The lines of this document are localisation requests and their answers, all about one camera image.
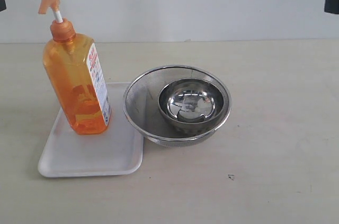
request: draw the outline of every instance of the orange pump bottle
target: orange pump bottle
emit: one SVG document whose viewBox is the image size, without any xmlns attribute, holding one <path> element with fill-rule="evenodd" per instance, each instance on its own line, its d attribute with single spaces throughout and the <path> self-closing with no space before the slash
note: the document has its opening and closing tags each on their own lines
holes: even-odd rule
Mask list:
<svg viewBox="0 0 339 224">
<path fill-rule="evenodd" d="M 72 129 L 79 135 L 104 132 L 111 105 L 94 40 L 76 33 L 61 17 L 59 0 L 41 0 L 39 14 L 51 7 L 53 39 L 43 51 L 43 65 Z"/>
</svg>

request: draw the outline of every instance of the white tray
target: white tray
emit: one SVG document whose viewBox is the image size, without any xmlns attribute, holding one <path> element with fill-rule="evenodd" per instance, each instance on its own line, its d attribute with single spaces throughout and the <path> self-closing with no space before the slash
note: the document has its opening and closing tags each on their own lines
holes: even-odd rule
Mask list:
<svg viewBox="0 0 339 224">
<path fill-rule="evenodd" d="M 128 83 L 108 83 L 113 116 L 106 132 L 79 136 L 60 109 L 42 152 L 38 170 L 45 177 L 126 175 L 142 161 L 144 138 L 123 113 Z"/>
</svg>

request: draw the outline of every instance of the metal bowl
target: metal bowl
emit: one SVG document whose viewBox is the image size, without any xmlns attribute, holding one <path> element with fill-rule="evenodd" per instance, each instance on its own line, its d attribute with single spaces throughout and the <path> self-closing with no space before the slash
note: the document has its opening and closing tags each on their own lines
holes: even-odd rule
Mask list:
<svg viewBox="0 0 339 224">
<path fill-rule="evenodd" d="M 228 109 L 224 103 L 228 104 L 221 91 L 199 78 L 175 80 L 166 85 L 158 97 L 164 119 L 188 136 L 213 128 L 215 119 Z"/>
<path fill-rule="evenodd" d="M 224 109 L 213 119 L 213 126 L 196 135 L 187 135 L 173 129 L 164 119 L 158 107 L 160 92 L 170 82 L 182 78 L 195 78 L 214 85 L 224 98 Z M 169 65 L 151 69 L 129 84 L 123 101 L 123 110 L 128 121 L 146 138 L 167 147 L 183 147 L 198 144 L 219 129 L 231 110 L 231 96 L 227 87 L 214 75 L 195 67 Z"/>
</svg>

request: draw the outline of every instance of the white label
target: white label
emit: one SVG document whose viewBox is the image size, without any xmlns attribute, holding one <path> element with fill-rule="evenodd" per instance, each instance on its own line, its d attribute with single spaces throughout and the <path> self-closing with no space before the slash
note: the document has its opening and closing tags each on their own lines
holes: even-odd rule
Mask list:
<svg viewBox="0 0 339 224">
<path fill-rule="evenodd" d="M 90 71 L 90 76 L 92 79 L 96 97 L 99 101 L 100 109 L 104 117 L 105 124 L 107 126 L 111 115 L 111 105 L 106 88 L 106 82 L 102 73 L 99 57 L 97 55 L 94 43 L 91 45 L 86 63 L 88 70 Z"/>
</svg>

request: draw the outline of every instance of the table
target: table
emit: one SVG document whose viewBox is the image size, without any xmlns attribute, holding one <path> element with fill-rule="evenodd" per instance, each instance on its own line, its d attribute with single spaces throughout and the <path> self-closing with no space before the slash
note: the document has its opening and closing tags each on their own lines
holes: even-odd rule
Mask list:
<svg viewBox="0 0 339 224">
<path fill-rule="evenodd" d="M 145 140 L 126 176 L 42 177 L 59 110 L 43 44 L 0 44 L 0 223 L 337 223 L 339 41 L 98 43 L 107 82 L 197 66 L 229 88 L 229 120 L 187 148 Z"/>
</svg>

